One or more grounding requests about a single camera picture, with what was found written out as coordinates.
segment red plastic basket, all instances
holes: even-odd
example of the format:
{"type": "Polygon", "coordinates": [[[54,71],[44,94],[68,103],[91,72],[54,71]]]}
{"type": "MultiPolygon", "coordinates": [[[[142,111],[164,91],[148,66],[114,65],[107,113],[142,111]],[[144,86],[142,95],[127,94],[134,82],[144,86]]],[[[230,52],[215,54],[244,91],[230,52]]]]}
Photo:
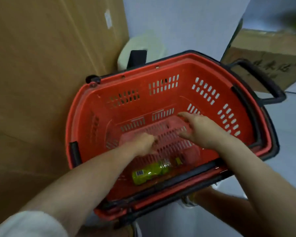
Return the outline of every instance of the red plastic basket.
{"type": "Polygon", "coordinates": [[[177,193],[195,190],[192,188],[195,184],[216,180],[215,176],[227,170],[215,151],[176,135],[179,129],[189,129],[176,117],[178,112],[208,116],[259,157],[277,154],[276,133],[263,105],[279,103],[286,96],[248,61],[233,63],[237,64],[260,80],[274,97],[259,99],[230,67],[195,51],[95,77],[79,90],[66,126],[70,168],[117,147],[138,132],[159,137],[158,154],[136,157],[126,167],[96,209],[99,216],[107,220],[130,214],[138,217],[133,212],[146,213],[145,207],[161,200],[168,203],[173,197],[179,198],[177,193]],[[133,183],[134,170],[160,159],[173,162],[177,157],[183,164],[172,168],[169,174],[140,186],[133,183]]]}

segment plastic bottle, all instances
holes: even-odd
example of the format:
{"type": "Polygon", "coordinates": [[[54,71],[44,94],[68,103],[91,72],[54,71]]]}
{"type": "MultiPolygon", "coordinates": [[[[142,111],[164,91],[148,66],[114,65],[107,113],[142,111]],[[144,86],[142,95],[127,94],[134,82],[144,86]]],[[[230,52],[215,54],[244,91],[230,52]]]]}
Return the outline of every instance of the plastic bottle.
{"type": "Polygon", "coordinates": [[[149,164],[141,170],[134,171],[132,173],[134,184],[140,185],[157,175],[164,175],[170,171],[170,167],[170,161],[168,159],[163,159],[156,163],[149,164]]]}

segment barcode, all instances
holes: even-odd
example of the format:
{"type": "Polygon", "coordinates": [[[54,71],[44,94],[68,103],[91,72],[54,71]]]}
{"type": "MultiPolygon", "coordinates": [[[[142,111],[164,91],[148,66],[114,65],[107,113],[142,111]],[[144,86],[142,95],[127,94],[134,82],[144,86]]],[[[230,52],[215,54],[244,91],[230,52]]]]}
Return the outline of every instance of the barcode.
{"type": "Polygon", "coordinates": [[[144,171],[143,170],[139,170],[139,171],[136,171],[136,175],[143,175],[144,174],[144,171]]]}

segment forearm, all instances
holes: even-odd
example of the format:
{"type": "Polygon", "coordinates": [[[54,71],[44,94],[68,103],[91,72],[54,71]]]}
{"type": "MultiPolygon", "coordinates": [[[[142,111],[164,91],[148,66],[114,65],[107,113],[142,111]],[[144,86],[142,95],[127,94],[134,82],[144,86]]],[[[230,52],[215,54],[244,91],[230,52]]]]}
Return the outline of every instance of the forearm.
{"type": "Polygon", "coordinates": [[[270,236],[249,201],[208,187],[194,194],[193,202],[233,227],[245,237],[270,236]]]}
{"type": "Polygon", "coordinates": [[[235,138],[217,151],[274,235],[296,236],[296,189],[235,138]]]}
{"type": "Polygon", "coordinates": [[[74,236],[135,155],[129,143],[99,155],[56,180],[22,210],[43,211],[74,236]]]}

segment white floor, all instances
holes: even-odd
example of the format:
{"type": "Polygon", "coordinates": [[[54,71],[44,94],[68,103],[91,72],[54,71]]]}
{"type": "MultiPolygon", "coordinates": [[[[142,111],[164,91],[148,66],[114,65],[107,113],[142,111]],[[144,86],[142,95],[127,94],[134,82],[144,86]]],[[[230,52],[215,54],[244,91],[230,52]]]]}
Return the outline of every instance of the white floor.
{"type": "MultiPolygon", "coordinates": [[[[259,96],[268,97],[268,94],[259,93],[259,96]]],[[[267,106],[281,149],[276,157],[266,163],[296,187],[296,94],[288,93],[287,96],[285,102],[267,106]]],[[[244,196],[235,177],[221,182],[218,190],[244,196]]],[[[201,207],[184,209],[178,203],[143,216],[138,219],[138,223],[143,237],[241,236],[201,207]]]]}

